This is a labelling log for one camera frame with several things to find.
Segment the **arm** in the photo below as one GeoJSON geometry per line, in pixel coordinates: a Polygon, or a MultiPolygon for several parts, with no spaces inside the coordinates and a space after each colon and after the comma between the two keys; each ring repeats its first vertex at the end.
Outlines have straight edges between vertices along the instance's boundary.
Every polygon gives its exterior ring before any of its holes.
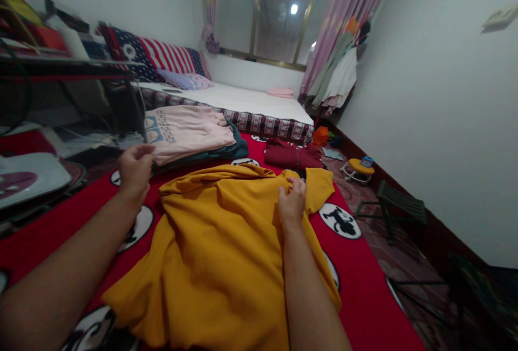
{"type": "Polygon", "coordinates": [[[293,351],[352,350],[344,327],[318,272],[302,227],[306,184],[288,178],[289,195],[279,188],[284,230],[284,287],[293,351]]]}
{"type": "Polygon", "coordinates": [[[0,345],[59,350],[102,281],[149,191],[150,145],[119,159],[119,192],[88,223],[0,299],[0,345]]]}

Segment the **mattress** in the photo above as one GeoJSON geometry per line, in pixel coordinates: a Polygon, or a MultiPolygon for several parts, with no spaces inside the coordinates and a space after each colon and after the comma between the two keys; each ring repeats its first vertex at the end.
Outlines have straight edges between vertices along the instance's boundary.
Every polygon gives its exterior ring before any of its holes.
{"type": "Polygon", "coordinates": [[[140,83],[148,109],[165,106],[209,106],[242,133],[275,136],[304,144],[313,141],[313,121],[294,99],[215,83],[202,91],[183,91],[161,83],[140,83]]]}
{"type": "Polygon", "coordinates": [[[160,92],[178,90],[180,92],[166,93],[171,96],[196,100],[212,107],[289,119],[313,126],[313,119],[295,99],[273,97],[264,92],[246,90],[216,82],[214,87],[200,91],[184,91],[162,83],[150,82],[141,82],[140,87],[160,92]]]}
{"type": "MultiPolygon", "coordinates": [[[[159,188],[176,177],[220,164],[252,163],[271,169],[276,175],[283,169],[266,164],[266,142],[243,135],[249,156],[238,160],[200,163],[155,175],[150,180],[144,204],[133,228],[119,249],[105,278],[92,296],[73,334],[63,349],[124,349],[151,351],[127,328],[115,327],[115,315],[100,296],[126,274],[151,246],[153,233],[163,215],[159,188]]],[[[92,185],[58,205],[39,220],[0,240],[0,281],[12,286],[78,231],[119,189],[118,171],[107,174],[92,185]]],[[[355,351],[424,351],[412,324],[395,300],[387,279],[362,236],[338,187],[335,193],[309,221],[325,252],[329,268],[342,300],[340,320],[355,351]]]]}

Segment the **purple pillow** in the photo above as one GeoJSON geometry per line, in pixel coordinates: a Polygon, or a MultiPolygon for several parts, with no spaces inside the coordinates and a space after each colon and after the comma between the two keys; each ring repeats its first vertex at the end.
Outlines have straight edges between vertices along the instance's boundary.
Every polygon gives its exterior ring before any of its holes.
{"type": "Polygon", "coordinates": [[[174,73],[168,70],[156,72],[166,79],[166,82],[181,90],[206,90],[214,87],[212,81],[197,73],[174,73]]]}

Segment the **yellow shirt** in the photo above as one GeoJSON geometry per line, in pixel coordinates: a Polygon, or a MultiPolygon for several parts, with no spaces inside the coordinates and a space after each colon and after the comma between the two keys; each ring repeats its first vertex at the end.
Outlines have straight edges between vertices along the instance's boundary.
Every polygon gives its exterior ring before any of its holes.
{"type": "MultiPolygon", "coordinates": [[[[333,175],[307,169],[303,226],[331,299],[336,285],[308,220],[334,192],[333,175]]],[[[149,253],[103,295],[129,327],[153,347],[288,350],[284,301],[279,176],[250,164],[221,165],[160,188],[165,214],[149,253]]]]}

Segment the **white bed sheet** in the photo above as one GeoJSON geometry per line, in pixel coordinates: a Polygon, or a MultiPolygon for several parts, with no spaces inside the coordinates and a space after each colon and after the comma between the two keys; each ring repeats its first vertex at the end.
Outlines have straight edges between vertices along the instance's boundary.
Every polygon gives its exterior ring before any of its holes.
{"type": "Polygon", "coordinates": [[[214,87],[200,91],[184,91],[161,83],[141,82],[139,84],[141,88],[161,92],[164,92],[164,90],[179,90],[182,92],[165,93],[196,100],[213,107],[272,116],[279,119],[292,119],[307,125],[313,125],[313,119],[295,99],[272,97],[264,92],[245,90],[244,88],[216,82],[214,82],[214,87]]]}

